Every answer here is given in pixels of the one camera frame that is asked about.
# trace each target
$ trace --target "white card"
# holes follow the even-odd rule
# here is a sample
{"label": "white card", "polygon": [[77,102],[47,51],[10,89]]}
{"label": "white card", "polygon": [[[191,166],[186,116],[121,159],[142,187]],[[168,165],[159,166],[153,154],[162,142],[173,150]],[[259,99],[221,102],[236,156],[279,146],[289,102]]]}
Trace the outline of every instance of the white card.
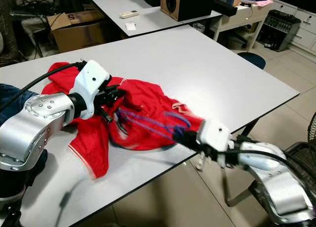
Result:
{"label": "white card", "polygon": [[125,25],[126,25],[126,29],[128,31],[135,31],[136,30],[135,23],[125,23]]}

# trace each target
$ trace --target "red cloth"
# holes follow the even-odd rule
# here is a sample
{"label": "red cloth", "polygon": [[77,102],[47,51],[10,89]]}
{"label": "red cloth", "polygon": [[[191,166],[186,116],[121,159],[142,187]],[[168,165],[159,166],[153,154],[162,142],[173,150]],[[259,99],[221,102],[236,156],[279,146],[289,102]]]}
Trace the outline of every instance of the red cloth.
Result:
{"label": "red cloth", "polygon": [[[67,64],[55,63],[50,67],[49,72]],[[42,94],[57,92],[68,94],[74,86],[78,73],[79,71],[72,67],[51,75],[49,79],[52,83],[44,88]],[[88,166],[94,178],[105,175],[109,168],[109,135],[114,143],[124,148],[152,150],[173,145],[175,142],[171,140],[171,133],[167,132],[165,128],[147,121],[147,118],[159,124],[185,127],[185,123],[180,119],[166,115],[166,112],[173,112],[188,120],[191,124],[190,130],[193,131],[198,131],[203,120],[194,116],[184,104],[165,96],[158,85],[140,80],[112,77],[108,86],[116,84],[120,84],[118,89],[124,90],[125,96],[117,100],[113,107],[104,107],[109,115],[115,118],[113,122],[107,124],[100,116],[94,116],[88,120],[77,118],[72,122],[72,124],[78,125],[78,134],[69,144],[69,148]],[[134,114],[134,116],[128,117],[164,134],[169,139],[149,131],[135,122],[124,119],[124,116],[118,117],[116,115],[118,108],[124,112]]]}

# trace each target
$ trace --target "white tabletop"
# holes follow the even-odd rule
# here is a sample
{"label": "white tabletop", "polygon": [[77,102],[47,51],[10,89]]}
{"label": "white tabletop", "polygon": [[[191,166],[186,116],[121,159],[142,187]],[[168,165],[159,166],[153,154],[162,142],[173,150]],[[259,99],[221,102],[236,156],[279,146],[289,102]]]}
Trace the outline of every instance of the white tabletop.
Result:
{"label": "white tabletop", "polygon": [[[113,76],[159,84],[167,96],[186,103],[197,115],[217,117],[232,132],[298,95],[190,26],[0,68],[0,82],[21,88],[47,72],[54,62],[76,62],[80,58],[96,60]],[[41,92],[48,82],[32,90]],[[76,130],[69,128],[48,142],[46,168],[23,199],[24,226],[54,226],[62,197],[73,189],[58,225],[69,226],[194,154],[181,145],[166,151],[129,151],[110,146],[108,173],[92,181],[79,159],[67,149],[75,136]]]}
{"label": "white tabletop", "polygon": [[[166,15],[160,10],[160,6],[152,7],[144,0],[93,0],[95,4],[109,16],[129,37],[150,32],[165,30],[172,27],[189,24],[203,19],[221,16],[222,14],[212,11],[210,15],[199,18],[177,22],[170,16]],[[136,10],[139,12],[138,16],[122,19],[119,17],[120,13]],[[126,23],[134,22],[136,30],[128,31]]]}

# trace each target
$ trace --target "blue jeans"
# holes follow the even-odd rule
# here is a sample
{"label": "blue jeans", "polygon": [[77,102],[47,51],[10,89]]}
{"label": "blue jeans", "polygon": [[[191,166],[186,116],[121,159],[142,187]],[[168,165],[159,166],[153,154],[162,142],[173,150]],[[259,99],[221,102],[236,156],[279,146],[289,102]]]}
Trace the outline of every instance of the blue jeans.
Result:
{"label": "blue jeans", "polygon": [[[12,85],[0,84],[0,105],[7,102],[13,95],[20,91]],[[0,112],[0,126],[10,117],[19,113],[24,106],[25,101],[32,96],[37,95],[37,93],[32,91],[26,91],[20,97],[18,97],[14,102],[12,102],[8,107]]]}

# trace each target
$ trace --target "pink paper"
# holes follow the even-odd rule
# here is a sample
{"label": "pink paper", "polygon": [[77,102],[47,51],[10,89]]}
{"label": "pink paper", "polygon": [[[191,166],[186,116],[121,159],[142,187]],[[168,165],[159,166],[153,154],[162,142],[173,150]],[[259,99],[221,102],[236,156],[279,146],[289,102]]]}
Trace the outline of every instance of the pink paper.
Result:
{"label": "pink paper", "polygon": [[272,2],[273,2],[272,0],[258,1],[258,2],[256,2],[256,5],[257,6],[266,6],[266,5],[269,5]]}

